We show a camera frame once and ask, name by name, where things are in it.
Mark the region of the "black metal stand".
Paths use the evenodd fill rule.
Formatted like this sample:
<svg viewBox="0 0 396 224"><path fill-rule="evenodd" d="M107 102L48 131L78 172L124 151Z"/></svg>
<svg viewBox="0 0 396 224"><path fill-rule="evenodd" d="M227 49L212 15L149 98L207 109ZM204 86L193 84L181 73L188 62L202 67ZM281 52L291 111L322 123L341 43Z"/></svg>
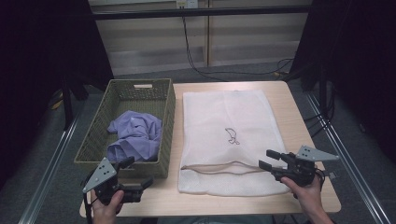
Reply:
<svg viewBox="0 0 396 224"><path fill-rule="evenodd" d="M64 75L62 79L62 94L64 101L64 115L65 123L64 130L66 131L74 120L73 107L71 102L71 95L73 93L78 101L84 101L89 94L84 87L83 78L78 75Z"/></svg>

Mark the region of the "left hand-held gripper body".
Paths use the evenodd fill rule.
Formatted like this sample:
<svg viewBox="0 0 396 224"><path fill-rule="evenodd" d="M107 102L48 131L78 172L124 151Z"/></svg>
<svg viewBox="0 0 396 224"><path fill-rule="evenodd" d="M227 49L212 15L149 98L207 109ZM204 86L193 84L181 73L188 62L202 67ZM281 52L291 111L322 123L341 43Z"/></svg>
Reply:
<svg viewBox="0 0 396 224"><path fill-rule="evenodd" d="M118 180L119 170L115 169L115 164L116 162L111 162L108 158L103 158L88 176L82 192L88 193L93 189L96 198L102 204L109 205L112 196L118 190L122 190L124 192L122 203L139 203L144 191L138 189L138 185L122 185Z"/></svg>

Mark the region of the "purple shirt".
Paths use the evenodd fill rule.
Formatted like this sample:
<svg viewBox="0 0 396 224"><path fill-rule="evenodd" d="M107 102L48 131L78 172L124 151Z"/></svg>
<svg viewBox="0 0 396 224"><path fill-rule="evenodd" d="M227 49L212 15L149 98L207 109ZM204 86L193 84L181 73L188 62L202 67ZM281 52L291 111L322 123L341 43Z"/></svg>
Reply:
<svg viewBox="0 0 396 224"><path fill-rule="evenodd" d="M118 139L106 150L110 161L123 161L134 157L135 161L156 161L162 140L163 122L148 113L125 111L112 120L107 131Z"/></svg>

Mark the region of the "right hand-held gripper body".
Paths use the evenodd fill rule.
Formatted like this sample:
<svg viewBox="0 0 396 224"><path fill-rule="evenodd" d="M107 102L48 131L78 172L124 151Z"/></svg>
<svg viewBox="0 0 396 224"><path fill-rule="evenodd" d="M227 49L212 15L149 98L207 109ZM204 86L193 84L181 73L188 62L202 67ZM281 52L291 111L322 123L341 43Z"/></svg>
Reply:
<svg viewBox="0 0 396 224"><path fill-rule="evenodd" d="M287 164L287 168L273 167L271 174L276 181L280 181L282 177L287 177L300 187L305 187L313 182L317 172L316 161L336 161L339 159L337 155L309 146L301 146L296 154L291 152L280 154L280 159Z"/></svg>

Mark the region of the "dark curtain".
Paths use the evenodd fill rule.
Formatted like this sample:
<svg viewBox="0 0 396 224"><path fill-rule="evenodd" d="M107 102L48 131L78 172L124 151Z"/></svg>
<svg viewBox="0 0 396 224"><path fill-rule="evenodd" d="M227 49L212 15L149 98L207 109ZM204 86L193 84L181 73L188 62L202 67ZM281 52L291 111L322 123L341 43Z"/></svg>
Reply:
<svg viewBox="0 0 396 224"><path fill-rule="evenodd" d="M0 189L19 168L52 94L104 89L113 73L88 0L0 0Z"/></svg>
<svg viewBox="0 0 396 224"><path fill-rule="evenodd" d="M396 163L396 0L312 0L290 72L332 82Z"/></svg>

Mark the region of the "person's left hand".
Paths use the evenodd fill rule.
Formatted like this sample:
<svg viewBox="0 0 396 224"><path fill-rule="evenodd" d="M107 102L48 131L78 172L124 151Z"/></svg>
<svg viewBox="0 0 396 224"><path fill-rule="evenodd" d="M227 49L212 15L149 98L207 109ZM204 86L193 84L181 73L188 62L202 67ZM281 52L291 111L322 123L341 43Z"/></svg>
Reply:
<svg viewBox="0 0 396 224"><path fill-rule="evenodd" d="M124 196L122 190L118 190L111 198L109 205L102 204L96 198L95 191L91 191L91 205L93 224L116 224L117 213L121 210Z"/></svg>

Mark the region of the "person's right hand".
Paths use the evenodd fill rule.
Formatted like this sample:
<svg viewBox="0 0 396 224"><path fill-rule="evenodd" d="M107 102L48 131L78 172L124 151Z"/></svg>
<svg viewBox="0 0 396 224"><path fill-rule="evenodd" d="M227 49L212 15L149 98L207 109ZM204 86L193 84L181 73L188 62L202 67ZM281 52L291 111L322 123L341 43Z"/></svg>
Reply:
<svg viewBox="0 0 396 224"><path fill-rule="evenodd" d="M297 196L297 200L306 215L313 217L324 212L320 196L320 182L317 176L310 185L305 187L298 186L287 177L282 177L281 182Z"/></svg>

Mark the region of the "white wall outlet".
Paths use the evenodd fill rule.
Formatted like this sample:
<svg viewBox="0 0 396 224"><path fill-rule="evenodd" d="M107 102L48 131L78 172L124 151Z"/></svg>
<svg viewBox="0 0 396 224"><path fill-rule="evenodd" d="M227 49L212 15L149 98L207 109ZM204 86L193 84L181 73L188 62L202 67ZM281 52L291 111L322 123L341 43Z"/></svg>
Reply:
<svg viewBox="0 0 396 224"><path fill-rule="evenodd" d="M198 8L198 0L176 0L178 9L194 9Z"/></svg>

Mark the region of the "green woven basket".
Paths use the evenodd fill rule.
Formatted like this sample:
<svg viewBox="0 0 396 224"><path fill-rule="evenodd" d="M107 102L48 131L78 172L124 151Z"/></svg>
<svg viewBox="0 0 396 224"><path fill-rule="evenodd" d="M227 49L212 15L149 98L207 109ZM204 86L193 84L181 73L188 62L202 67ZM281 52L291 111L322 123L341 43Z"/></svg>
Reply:
<svg viewBox="0 0 396 224"><path fill-rule="evenodd" d="M106 148L117 140L114 133L107 131L110 122L132 110L148 113L163 122L161 143L155 161L137 161L120 170L119 177L168 177L175 108L176 95L169 78L110 80L74 163L86 171L96 168L106 155Z"/></svg>

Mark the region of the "metal floor rail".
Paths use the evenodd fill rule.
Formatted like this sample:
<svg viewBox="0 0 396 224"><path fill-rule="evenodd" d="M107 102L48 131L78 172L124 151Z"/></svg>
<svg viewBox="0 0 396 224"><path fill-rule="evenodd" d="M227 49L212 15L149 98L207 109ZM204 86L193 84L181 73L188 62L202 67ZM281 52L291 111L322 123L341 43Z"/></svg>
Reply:
<svg viewBox="0 0 396 224"><path fill-rule="evenodd" d="M375 220L376 224L391 224L389 216L386 214L384 207L381 202L375 196L361 172L356 166L355 162L347 152L347 148L340 139L338 133L332 126L328 119L325 119L322 112L319 111L319 102L313 93L306 94L307 101L311 105L313 111L318 116L319 123L330 140L332 147L340 157L340 161L343 163L346 171L348 172L354 186L360 194L364 204L369 210L370 214Z"/></svg>
<svg viewBox="0 0 396 224"><path fill-rule="evenodd" d="M18 224L35 224L39 211L48 195L50 185L56 176L60 162L64 157L64 153L74 135L75 129L78 125L79 115L76 115L69 126L63 131L61 139L54 150L54 153L49 161L49 164L40 179L40 182L25 207Z"/></svg>

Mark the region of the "black horizontal bar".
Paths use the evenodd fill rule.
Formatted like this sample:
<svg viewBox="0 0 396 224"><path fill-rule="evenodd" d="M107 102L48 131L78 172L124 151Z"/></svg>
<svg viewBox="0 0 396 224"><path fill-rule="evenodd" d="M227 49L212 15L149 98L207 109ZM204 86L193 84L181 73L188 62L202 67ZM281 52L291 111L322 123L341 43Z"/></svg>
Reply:
<svg viewBox="0 0 396 224"><path fill-rule="evenodd" d="M307 13L311 6L273 6L273 7L218 7L192 9L164 9L144 11L96 12L90 18L101 20L157 19L201 16L233 16L259 14L292 14Z"/></svg>

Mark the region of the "white mesh laundry bag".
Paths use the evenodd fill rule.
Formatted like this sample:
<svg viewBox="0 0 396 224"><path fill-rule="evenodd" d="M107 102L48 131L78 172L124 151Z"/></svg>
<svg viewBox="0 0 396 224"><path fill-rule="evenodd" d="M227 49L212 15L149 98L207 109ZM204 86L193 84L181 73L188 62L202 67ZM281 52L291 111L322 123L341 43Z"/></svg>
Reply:
<svg viewBox="0 0 396 224"><path fill-rule="evenodd" d="M183 94L184 148L178 190L189 194L258 197L288 187L259 167L286 164L266 151L286 151L263 91L206 91Z"/></svg>

